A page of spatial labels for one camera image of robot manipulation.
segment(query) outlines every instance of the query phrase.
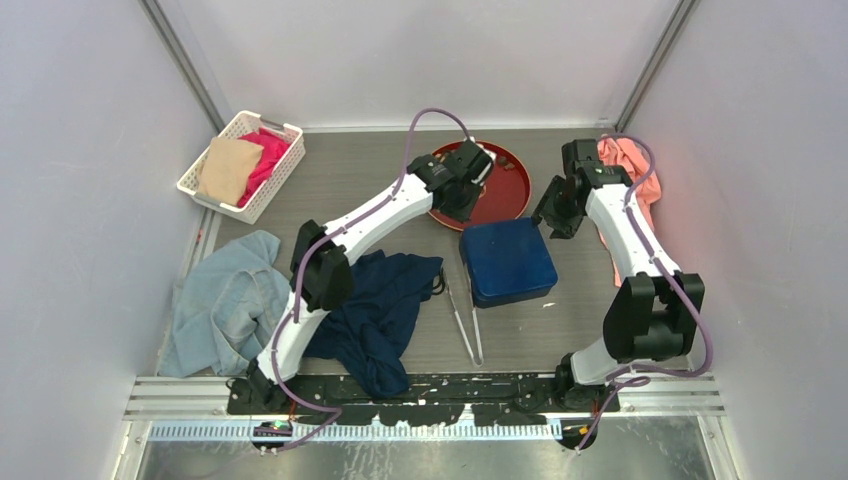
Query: round red tray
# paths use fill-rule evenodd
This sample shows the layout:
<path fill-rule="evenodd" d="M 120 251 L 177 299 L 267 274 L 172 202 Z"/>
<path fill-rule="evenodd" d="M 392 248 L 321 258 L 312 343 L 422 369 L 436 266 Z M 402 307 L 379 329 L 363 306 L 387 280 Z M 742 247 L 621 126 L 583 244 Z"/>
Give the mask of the round red tray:
<path fill-rule="evenodd" d="M 444 145 L 433 152 L 433 155 L 456 150 L 461 143 L 455 142 Z M 495 160 L 494 170 L 486 179 L 483 193 L 471 212 L 471 221 L 460 223 L 436 210 L 430 210 L 430 216 L 435 218 L 437 222 L 454 230 L 462 231 L 466 227 L 474 225 L 516 219 L 524 213 L 527 204 L 530 203 L 530 192 L 532 191 L 530 175 L 521 160 L 509 150 L 494 143 L 480 141 L 477 143 L 494 152 L 497 155 L 497 160 Z"/>

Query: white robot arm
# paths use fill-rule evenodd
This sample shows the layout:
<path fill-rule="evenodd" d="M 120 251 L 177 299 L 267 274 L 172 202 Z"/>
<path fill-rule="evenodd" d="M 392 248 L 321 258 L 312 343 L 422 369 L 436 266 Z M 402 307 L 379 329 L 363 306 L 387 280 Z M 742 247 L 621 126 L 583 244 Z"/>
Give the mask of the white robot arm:
<path fill-rule="evenodd" d="M 311 220 L 304 224 L 295 246 L 293 272 L 300 267 L 304 252 L 319 238 L 325 237 L 325 232 L 340 230 L 341 233 L 322 246 L 312 258 L 306 259 L 301 297 L 298 297 L 295 279 L 292 279 L 292 292 L 277 327 L 282 329 L 279 338 L 276 342 L 272 340 L 256 359 L 264 377 L 272 382 L 277 378 L 286 381 L 297 373 L 303 352 L 321 320 L 341 306 L 352 293 L 350 266 L 377 241 L 433 208 L 451 218 L 467 221 L 486 178 L 492 172 L 494 158 L 494 153 L 469 138 L 441 158 L 433 155 L 416 158 L 404 176 L 344 217 L 323 227 Z M 348 227 L 354 219 L 359 221 Z M 286 323 L 285 319 L 295 308 L 299 309 L 299 321 Z M 254 372 L 254 367 L 248 369 L 249 375 Z"/>
<path fill-rule="evenodd" d="M 681 298 L 672 292 L 675 281 L 700 309 L 704 285 L 697 274 L 684 274 L 660 246 L 632 195 L 632 181 L 621 166 L 606 166 L 598 158 L 597 141 L 575 140 L 562 147 L 566 177 L 551 180 L 533 212 L 538 224 L 553 227 L 552 238 L 572 238 L 583 217 L 591 218 L 606 240 L 623 279 L 604 318 L 603 335 L 589 347 L 566 355 L 557 367 L 565 403 L 569 392 L 576 401 L 586 391 L 603 396 L 603 389 L 622 365 L 637 360 L 666 360 L 686 355 L 697 324 Z M 664 308 L 655 311 L 655 299 Z"/>
<path fill-rule="evenodd" d="M 371 210 L 384 198 L 391 195 L 394 186 L 395 184 L 392 184 L 379 195 L 344 217 L 327 222 L 324 229 L 328 232 L 335 231 L 347 224 L 350 219 Z M 383 208 L 362 220 L 352 229 L 336 236 L 334 238 L 335 244 L 344 249 L 344 256 L 347 258 L 348 264 L 353 265 L 368 248 L 389 232 L 412 218 L 427 213 L 432 207 L 433 193 L 427 191 L 427 185 L 416 175 L 407 174 L 403 180 L 402 188 L 393 201 L 388 202 Z M 277 368 L 284 381 L 297 373 L 300 359 L 303 357 L 303 352 L 312 339 L 312 335 L 321 320 L 330 313 L 320 308 L 309 311 L 306 302 L 302 298 L 297 298 L 294 288 L 292 288 L 283 318 L 294 309 L 296 302 L 300 302 L 300 321 L 299 323 L 290 322 L 285 326 L 276 346 Z M 260 370 L 269 379 L 274 378 L 271 365 L 271 348 L 272 346 L 268 345 L 257 357 Z"/>

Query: blue container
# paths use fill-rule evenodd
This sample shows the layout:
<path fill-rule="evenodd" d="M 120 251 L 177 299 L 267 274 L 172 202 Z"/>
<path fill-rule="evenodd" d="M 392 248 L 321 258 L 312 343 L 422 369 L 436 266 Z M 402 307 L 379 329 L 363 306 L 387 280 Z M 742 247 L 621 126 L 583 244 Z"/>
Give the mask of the blue container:
<path fill-rule="evenodd" d="M 545 240 L 530 218 L 468 227 L 459 253 L 480 308 L 544 297 L 558 279 Z"/>

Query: beige cloth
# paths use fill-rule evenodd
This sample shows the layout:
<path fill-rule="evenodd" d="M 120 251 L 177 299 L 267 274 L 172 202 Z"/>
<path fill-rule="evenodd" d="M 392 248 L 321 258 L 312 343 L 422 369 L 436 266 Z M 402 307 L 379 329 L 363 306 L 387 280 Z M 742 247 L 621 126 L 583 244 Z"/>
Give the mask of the beige cloth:
<path fill-rule="evenodd" d="M 247 177 L 262 158 L 262 146 L 246 140 L 215 137 L 198 176 L 197 193 L 228 205 L 238 204 Z"/>

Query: white cable tray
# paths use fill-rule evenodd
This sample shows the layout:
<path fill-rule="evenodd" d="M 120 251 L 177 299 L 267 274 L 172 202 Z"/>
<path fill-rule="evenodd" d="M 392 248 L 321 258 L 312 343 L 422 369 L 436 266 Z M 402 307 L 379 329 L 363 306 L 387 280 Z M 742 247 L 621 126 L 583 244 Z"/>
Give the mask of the white cable tray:
<path fill-rule="evenodd" d="M 149 441 L 154 442 L 232 442 L 261 440 L 273 442 L 275 438 L 254 437 L 253 427 L 259 420 L 195 420 L 158 421 L 150 431 Z M 302 438 L 314 425 L 295 424 L 290 438 L 279 437 L 289 442 Z M 330 425 L 321 433 L 310 438 L 310 442 L 443 442 L 473 440 L 550 440 L 562 437 L 559 421 L 549 420 L 547 425 L 494 425 L 477 427 L 474 420 L 461 419 L 453 425 L 431 425 L 410 427 L 398 424 L 389 427 L 382 424 L 364 426 Z"/>

